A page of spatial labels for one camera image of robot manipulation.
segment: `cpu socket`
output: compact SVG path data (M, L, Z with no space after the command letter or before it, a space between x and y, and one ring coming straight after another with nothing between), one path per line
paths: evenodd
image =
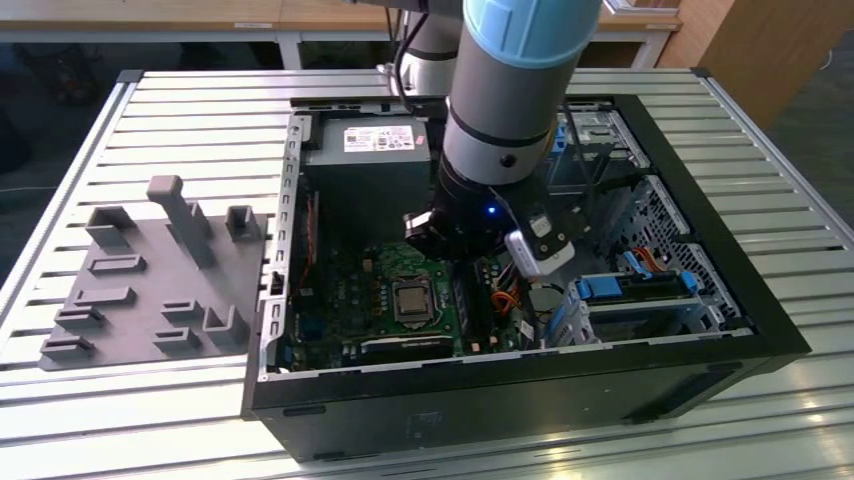
M395 321L416 329L435 318L432 287L428 275L398 277L391 284Z

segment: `light blue robot joint cap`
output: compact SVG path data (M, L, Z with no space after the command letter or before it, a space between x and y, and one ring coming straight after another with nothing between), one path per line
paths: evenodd
M551 68L587 46L600 4L600 0L466 0L466 27L499 62Z

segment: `power supply label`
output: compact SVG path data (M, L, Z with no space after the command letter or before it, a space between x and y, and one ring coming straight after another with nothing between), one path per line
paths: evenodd
M415 150L412 127L352 127L344 130L344 152L388 152Z

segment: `aluminum table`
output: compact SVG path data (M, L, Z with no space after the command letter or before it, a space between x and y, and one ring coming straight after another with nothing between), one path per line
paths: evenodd
M300 465L262 424L238 417L246 356L40 371L93 206L161 216L147 181L176 174L208 215L240 203L275 223L290 99L386 93L371 71L151 72L124 80L0 291L0 478L854 474L854 235L717 82L687 70L582 70L570 92L641 96L814 351L683 417Z

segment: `screw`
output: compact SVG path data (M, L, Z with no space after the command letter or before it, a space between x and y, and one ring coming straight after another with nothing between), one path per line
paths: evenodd
M502 167L506 167L506 168L512 167L516 164L515 155L504 155L499 160L499 163L502 164Z

